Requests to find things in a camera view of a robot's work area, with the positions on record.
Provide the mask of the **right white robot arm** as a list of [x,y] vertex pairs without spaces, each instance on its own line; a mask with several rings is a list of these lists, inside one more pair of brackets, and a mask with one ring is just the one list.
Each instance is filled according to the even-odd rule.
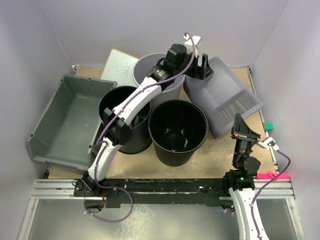
[[232,166],[234,170],[225,173],[222,190],[231,196],[239,228],[240,240],[268,240],[258,205],[254,178],[261,162],[251,156],[252,147],[261,135],[249,128],[239,113],[235,114],[231,138],[235,140]]

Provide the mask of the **black ribbed round bin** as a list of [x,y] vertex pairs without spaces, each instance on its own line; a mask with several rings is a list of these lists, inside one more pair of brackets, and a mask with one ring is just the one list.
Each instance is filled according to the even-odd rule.
[[148,132],[158,159],[167,166],[179,167],[204,144],[209,124],[195,104],[175,99],[161,103],[151,112]]

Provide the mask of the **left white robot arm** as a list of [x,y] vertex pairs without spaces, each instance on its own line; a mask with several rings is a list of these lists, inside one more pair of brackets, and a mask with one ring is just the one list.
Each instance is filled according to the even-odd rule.
[[82,182],[91,196],[98,196],[103,191],[103,181],[108,168],[118,150],[133,136],[129,125],[134,117],[153,98],[162,93],[182,75],[205,80],[213,74],[208,56],[202,56],[198,64],[198,43],[191,37],[184,44],[173,44],[164,59],[159,60],[147,73],[142,83],[123,102],[113,109],[102,112],[104,128],[96,141],[100,149],[83,174]]

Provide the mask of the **grey slotted square bin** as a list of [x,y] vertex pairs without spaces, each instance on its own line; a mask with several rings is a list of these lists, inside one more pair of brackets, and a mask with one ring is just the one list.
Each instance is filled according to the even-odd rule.
[[213,138],[218,139],[234,126],[236,114],[246,119],[264,104],[219,57],[208,63],[213,74],[204,80],[185,76],[183,89],[203,111]]

